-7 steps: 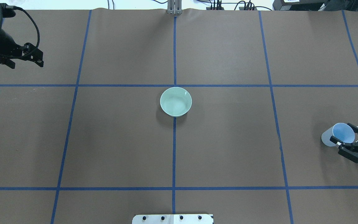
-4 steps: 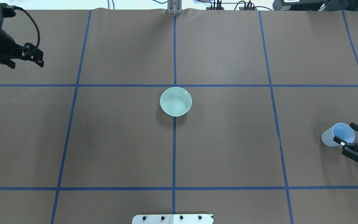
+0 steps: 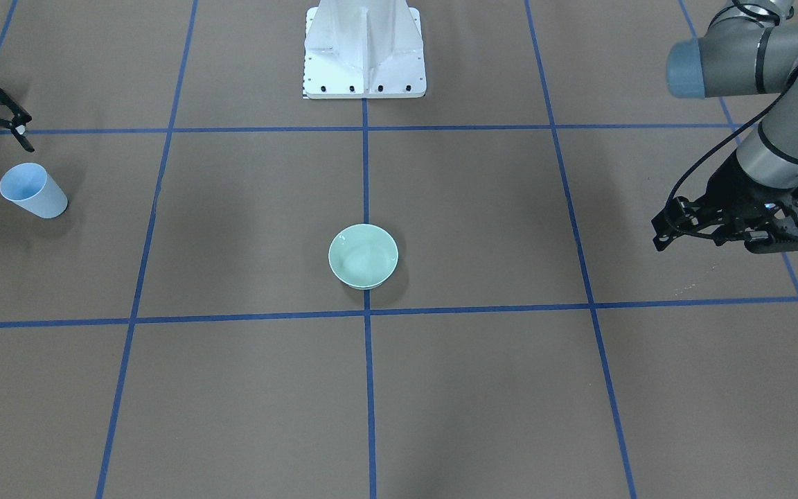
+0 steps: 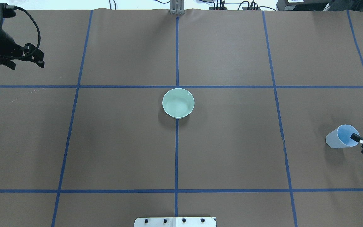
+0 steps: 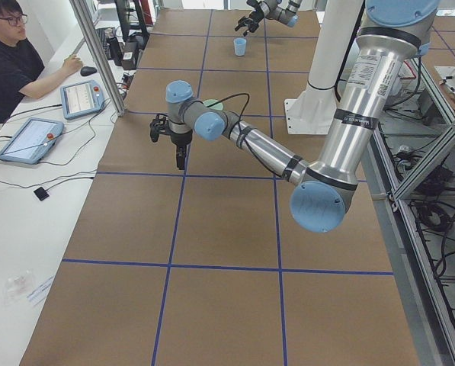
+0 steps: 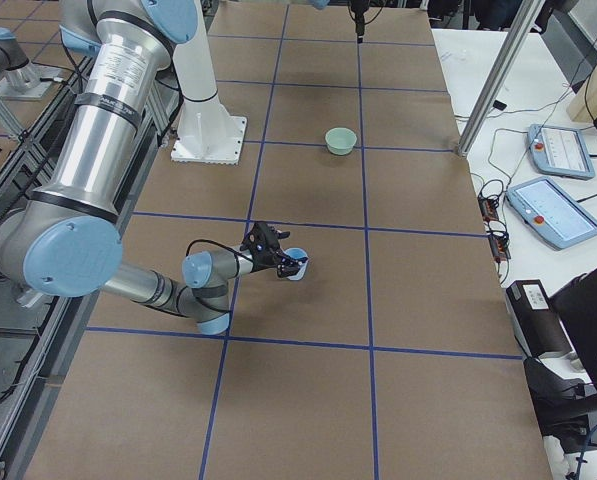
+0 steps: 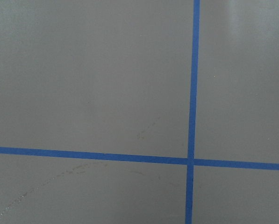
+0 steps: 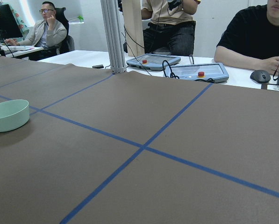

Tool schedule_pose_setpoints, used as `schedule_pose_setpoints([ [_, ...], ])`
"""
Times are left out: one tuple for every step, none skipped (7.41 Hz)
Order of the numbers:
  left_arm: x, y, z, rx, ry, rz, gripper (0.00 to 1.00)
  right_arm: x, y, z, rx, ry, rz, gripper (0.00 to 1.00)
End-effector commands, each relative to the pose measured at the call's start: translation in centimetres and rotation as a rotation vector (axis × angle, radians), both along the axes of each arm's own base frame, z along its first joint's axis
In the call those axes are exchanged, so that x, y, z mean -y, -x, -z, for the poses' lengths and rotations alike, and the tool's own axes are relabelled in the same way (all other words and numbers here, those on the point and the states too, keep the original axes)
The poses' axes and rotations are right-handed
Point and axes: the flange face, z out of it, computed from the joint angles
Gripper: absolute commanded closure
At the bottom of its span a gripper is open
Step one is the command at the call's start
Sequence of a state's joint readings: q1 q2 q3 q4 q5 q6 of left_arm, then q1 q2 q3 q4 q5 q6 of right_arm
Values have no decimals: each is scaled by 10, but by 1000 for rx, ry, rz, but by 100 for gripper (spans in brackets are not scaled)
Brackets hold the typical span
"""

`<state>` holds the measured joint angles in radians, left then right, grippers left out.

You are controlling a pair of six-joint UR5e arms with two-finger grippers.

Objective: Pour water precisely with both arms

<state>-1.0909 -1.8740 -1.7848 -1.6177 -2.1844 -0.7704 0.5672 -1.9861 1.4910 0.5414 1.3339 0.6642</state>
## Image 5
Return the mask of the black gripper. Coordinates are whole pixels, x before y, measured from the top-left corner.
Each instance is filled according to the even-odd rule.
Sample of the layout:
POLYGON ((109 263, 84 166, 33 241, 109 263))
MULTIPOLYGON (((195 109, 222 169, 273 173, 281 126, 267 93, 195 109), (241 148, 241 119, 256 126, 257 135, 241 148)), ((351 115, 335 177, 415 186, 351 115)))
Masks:
POLYGON ((258 29, 258 23, 269 14, 269 5, 266 1, 247 0, 246 4, 252 7, 252 11, 248 17, 240 18, 235 26, 235 31, 245 28, 244 36, 253 34, 258 29))
POLYGON ((190 130, 186 133, 172 132, 170 139, 176 145, 176 166, 178 170, 182 170, 185 167, 187 147, 192 141, 192 131, 190 130))

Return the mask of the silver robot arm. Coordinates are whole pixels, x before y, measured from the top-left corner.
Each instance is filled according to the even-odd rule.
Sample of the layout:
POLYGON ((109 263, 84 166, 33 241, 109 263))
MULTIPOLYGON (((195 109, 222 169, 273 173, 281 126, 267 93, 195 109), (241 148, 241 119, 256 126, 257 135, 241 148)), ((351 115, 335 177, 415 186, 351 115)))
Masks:
POLYGON ((234 30, 239 31, 244 28, 242 35, 246 37, 249 33, 254 33, 260 23, 266 20, 275 20, 288 27, 294 27, 298 22, 297 12, 300 9, 302 1, 288 1, 287 6, 282 8, 281 1, 247 1, 246 4, 252 7, 252 11, 240 18, 234 30))
POLYGON ((330 1, 306 89, 285 102, 287 128, 320 134, 319 157, 306 162, 246 123, 194 97, 183 80, 165 90, 173 136, 225 137, 266 169, 293 183, 290 211, 304 229, 325 233, 344 219, 357 189, 355 175, 386 101, 407 59, 428 51, 436 1, 330 1))

